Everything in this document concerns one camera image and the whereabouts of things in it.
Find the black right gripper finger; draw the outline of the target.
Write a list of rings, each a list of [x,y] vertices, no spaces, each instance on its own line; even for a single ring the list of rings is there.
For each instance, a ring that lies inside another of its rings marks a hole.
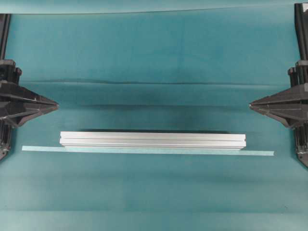
[[[303,104],[249,105],[250,109],[282,123],[286,128],[296,128],[308,121],[308,106]]]
[[[308,84],[300,84],[294,87],[288,88],[284,91],[280,91],[271,96],[263,97],[259,100],[255,100],[249,104],[250,107],[266,104],[286,104],[305,101],[308,99]]]

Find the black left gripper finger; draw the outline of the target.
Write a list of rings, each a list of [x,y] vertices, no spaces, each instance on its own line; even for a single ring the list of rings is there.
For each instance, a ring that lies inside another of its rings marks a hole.
[[[58,106],[58,103],[12,82],[0,82],[0,96],[20,102]]]
[[[29,120],[57,109],[57,104],[8,104],[0,108],[0,119],[13,128],[18,128]]]

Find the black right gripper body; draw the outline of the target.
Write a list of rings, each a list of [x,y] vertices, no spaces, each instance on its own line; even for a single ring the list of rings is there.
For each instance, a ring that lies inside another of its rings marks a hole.
[[[296,66],[288,70],[291,87],[306,83],[307,67]],[[294,128],[295,148],[298,154],[308,152],[308,122]]]

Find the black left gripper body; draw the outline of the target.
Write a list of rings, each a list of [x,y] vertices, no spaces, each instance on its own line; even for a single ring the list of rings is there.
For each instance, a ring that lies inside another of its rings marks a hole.
[[[19,84],[22,74],[20,68],[15,66],[13,60],[0,61],[0,80]],[[11,148],[12,127],[0,120],[0,153],[7,154]]]

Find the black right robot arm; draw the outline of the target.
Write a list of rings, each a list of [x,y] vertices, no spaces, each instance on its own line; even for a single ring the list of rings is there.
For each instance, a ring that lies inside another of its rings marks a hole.
[[[253,101],[250,109],[293,129],[295,150],[303,160],[308,153],[308,4],[295,4],[295,31],[300,60],[288,70],[291,87]]]

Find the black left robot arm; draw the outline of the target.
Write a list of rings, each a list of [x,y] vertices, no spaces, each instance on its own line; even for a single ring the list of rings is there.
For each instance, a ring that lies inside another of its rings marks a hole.
[[[0,158],[11,149],[12,130],[58,109],[58,103],[19,85],[22,70],[5,52],[10,14],[0,15]]]

